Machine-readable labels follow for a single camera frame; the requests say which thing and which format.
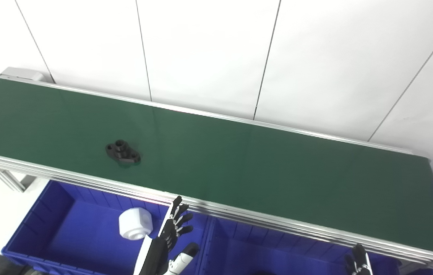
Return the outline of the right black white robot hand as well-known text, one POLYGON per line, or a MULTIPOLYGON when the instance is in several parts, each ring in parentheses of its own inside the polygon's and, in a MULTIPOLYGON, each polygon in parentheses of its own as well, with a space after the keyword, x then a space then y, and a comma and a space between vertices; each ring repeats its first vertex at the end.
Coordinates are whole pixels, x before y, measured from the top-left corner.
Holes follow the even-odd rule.
POLYGON ((373 275, 368 253, 360 243, 356 244, 352 248, 352 254, 346 254, 344 259, 348 275, 373 275))

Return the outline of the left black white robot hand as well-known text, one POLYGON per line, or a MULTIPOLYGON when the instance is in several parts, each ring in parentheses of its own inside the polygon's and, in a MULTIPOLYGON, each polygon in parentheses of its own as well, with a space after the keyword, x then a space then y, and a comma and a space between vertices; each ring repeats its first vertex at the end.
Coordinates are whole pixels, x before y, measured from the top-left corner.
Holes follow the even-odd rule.
POLYGON ((181 196, 172 201, 156 238, 146 236, 143 239, 134 275, 179 275, 193 261, 199 253, 199 245, 195 242, 190 242, 173 259, 169 258, 178 239, 193 231, 193 226, 184 225, 193 218, 192 213, 186 213, 188 208, 182 203, 181 196))

